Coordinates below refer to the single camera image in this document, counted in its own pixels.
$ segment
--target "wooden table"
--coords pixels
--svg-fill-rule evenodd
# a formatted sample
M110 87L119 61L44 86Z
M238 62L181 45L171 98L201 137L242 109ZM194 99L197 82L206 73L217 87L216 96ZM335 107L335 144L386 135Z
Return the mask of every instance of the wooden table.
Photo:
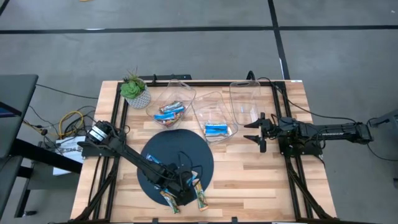
M302 82L286 81L289 99L299 106L309 110L307 97ZM97 109L96 120L110 120L116 92L117 81L105 81L102 84ZM222 93L226 107L229 105L229 87L195 87L197 96L212 91ZM152 100L156 99L165 87L150 87ZM261 87L263 108L269 118L275 114L275 106L271 88ZM280 105L284 111L282 96L279 95ZM121 111L123 100L119 105ZM312 122L311 115L290 106L294 118L300 121ZM129 107L126 124L131 127L127 135L128 145L141 151L145 143L163 129L146 115L145 110L135 110ZM202 136L195 115L188 112L179 128L192 130ZM213 153L215 168L209 187L205 191L209 209L200 212L197 202L181 206L181 213L173 214L164 205L152 201L140 188L137 180L136 167L125 159L121 159L117 177L116 192L112 209L112 222L151 222L159 218L160 222L230 222L231 217L237 217L240 222L259 221L292 221L294 213L290 197L289 184L284 158L279 153L277 140L267 140L267 152L259 152L259 146L243 138L243 135L259 134L257 129L239 126L239 131L232 137L219 144L210 146ZM323 164L314 156L302 156L303 167L309 191L327 213L336 216L331 198L328 180ZM80 181L76 192L75 203L71 218L78 216L88 203L91 182L95 171L97 157L86 158L81 170ZM95 191L98 186L101 165L98 168ZM297 189L301 214L305 216L302 194ZM104 217L106 192L99 217Z

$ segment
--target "black round plate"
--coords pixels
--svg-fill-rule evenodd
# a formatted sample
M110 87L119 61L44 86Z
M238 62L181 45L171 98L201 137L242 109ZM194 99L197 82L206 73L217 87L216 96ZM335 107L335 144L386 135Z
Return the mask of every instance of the black round plate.
M196 133L186 129L162 131L147 142L141 155L146 157L150 154L165 165L175 163L179 166L178 151L186 153L191 158L194 166L203 166L200 182L203 190L206 190L213 176L214 160L209 146ZM184 166L190 166L190 161L186 156L180 154L180 157ZM194 171L200 172L200 168L194 169ZM159 193L159 190L156 190L154 186L148 182L141 170L137 171L137 177L141 188L148 197L157 203L168 205L167 201Z

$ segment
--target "succulent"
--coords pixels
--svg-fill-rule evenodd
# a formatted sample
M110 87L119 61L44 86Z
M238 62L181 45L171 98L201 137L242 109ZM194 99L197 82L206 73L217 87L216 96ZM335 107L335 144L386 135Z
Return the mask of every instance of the succulent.
M124 83L121 86L120 94L127 99L134 99L145 90L145 83L132 72L129 74L128 77L123 78Z

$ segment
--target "transparent plastic bin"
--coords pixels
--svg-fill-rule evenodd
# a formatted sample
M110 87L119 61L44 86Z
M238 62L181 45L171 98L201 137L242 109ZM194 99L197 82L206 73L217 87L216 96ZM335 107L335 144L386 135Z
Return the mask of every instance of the transparent plastic bin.
M260 112L265 112L259 106L261 90L260 83L257 81L233 82L229 85L229 95L233 116L240 125L257 121Z
M195 98L197 92L187 84L179 81L179 80L170 80L167 88L163 93L159 95L159 97L153 101L146 109L148 116L154 119L155 114L161 114L159 108L165 106L167 104L173 103L174 101L181 101L182 105L185 107L184 114L170 126L163 125L160 121L154 119L154 121L166 129L176 129L178 128L181 120L184 115L188 112L189 106L192 104L193 99Z
M200 129L207 143L216 143L232 137L238 132L236 125L227 110L223 96L219 92L212 92L195 98L192 102L192 109L197 117ZM228 136L208 136L205 135L206 123L211 124L227 124Z

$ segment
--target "concrete floor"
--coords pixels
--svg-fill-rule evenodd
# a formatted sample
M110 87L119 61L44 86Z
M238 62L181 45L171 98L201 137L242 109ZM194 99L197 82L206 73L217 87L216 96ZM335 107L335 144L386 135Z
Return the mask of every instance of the concrete floor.
M277 0L280 26L398 25L398 2ZM10 0L4 29L86 29L172 26L270 26L267 1ZM291 79L303 80L311 110L366 122L398 108L398 30L282 31ZM0 73L36 73L39 83L97 96L103 80L119 80L138 66L140 75L189 73L194 79L244 78L248 70L281 79L273 31L140 34L0 35ZM31 105L49 121L95 100L39 88ZM316 124L339 121L314 117ZM28 111L26 120L41 123ZM389 125L372 129L372 148L398 158ZM19 137L41 137L22 127ZM366 148L328 142L326 172L337 214L344 220L396 223L398 163ZM31 193L27 208L39 213L13 219L24 180L17 179L0 223L48 223L69 218L75 188Z

